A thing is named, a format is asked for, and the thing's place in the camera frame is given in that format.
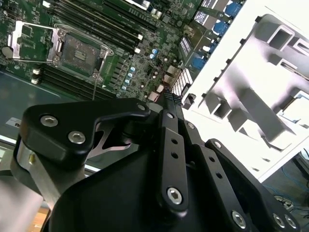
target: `green circuit board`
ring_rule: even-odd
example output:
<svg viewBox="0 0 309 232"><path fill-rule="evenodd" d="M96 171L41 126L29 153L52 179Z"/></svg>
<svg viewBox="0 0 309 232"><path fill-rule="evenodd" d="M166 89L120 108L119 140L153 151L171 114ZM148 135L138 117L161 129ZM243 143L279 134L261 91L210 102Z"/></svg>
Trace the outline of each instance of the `green circuit board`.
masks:
<svg viewBox="0 0 309 232"><path fill-rule="evenodd" d="M76 99L153 101L181 71L178 44L201 0L154 0L147 11L124 0L0 2L3 71Z"/></svg>

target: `ram slot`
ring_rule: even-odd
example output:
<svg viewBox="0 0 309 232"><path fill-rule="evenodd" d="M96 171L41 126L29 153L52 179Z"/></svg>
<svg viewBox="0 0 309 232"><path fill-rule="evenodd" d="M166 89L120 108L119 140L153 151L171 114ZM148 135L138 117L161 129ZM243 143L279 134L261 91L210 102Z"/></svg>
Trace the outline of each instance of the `ram slot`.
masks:
<svg viewBox="0 0 309 232"><path fill-rule="evenodd" d="M135 45L134 43L130 41L126 41L124 39L119 39L119 37L116 37L115 34L112 34L108 31L104 31L102 29L98 29L97 25L93 25L95 22L91 21L91 19L83 18L81 19L78 17L78 15L66 11L64 8L55 8L54 9L54 15L58 16L59 18L62 18L63 20L67 21L68 23L74 25L76 28L81 28L82 30L85 30L89 32L90 34L93 34L95 36L98 36L99 38L108 41L112 44L117 45L118 47L133 53Z"/></svg>
<svg viewBox="0 0 309 232"><path fill-rule="evenodd" d="M130 34L128 32L128 30L119 28L114 23L111 23L111 22L105 20L104 18L102 18L100 15L93 14L92 11L89 11L87 9L87 5L82 4L81 6L79 6L79 5L77 5L77 4L75 4L71 1L67 1L67 0L60 0L59 2L62 3L62 6L66 5L67 7L75 10L76 12L79 12L81 15L84 15L88 18L91 18L95 22L99 22L100 24L103 24L104 26L106 26L108 28L109 31L116 31L118 35L120 35L124 38L132 40L135 43L139 42L138 36Z"/></svg>
<svg viewBox="0 0 309 232"><path fill-rule="evenodd" d="M77 18L77 20L82 21L84 23L84 25L89 25L93 28L99 29L100 31L102 31L102 33L108 34L108 35L118 39L118 41L123 42L124 44L128 44L132 47L134 47L138 44L138 41L133 41L133 40L129 39L128 37L126 37L122 34L119 34L116 31L113 31L112 28L105 26L104 22L100 22L97 18L90 18L86 14L79 14L68 6L58 7L58 10L64 11L67 14L69 14L71 17Z"/></svg>
<svg viewBox="0 0 309 232"><path fill-rule="evenodd" d="M42 83L64 91L70 95L84 100L92 100L94 85L78 79L66 72L54 67L45 65L42 74ZM95 93L96 100L114 98L115 95L101 88L97 88Z"/></svg>
<svg viewBox="0 0 309 232"><path fill-rule="evenodd" d="M123 22L115 21L112 17L110 17L108 14L104 14L102 11L100 11L98 8L92 7L90 5L86 5L81 0L72 0L71 2L75 3L76 5L83 7L84 9L87 9L89 12L95 13L95 15L104 18L108 23L115 25L117 28L120 28L122 32L127 34L132 34L135 36L135 38L138 38L140 35L140 32L133 28L131 25L126 25Z"/></svg>
<svg viewBox="0 0 309 232"><path fill-rule="evenodd" d="M105 6L117 11L119 14L121 14L122 16L134 21L135 23L143 26L144 28L149 29L152 32L156 32L157 27L149 22L147 22L146 20L137 17L136 15L126 11L125 9L120 8L117 4L111 2L111 1L105 1L103 3Z"/></svg>

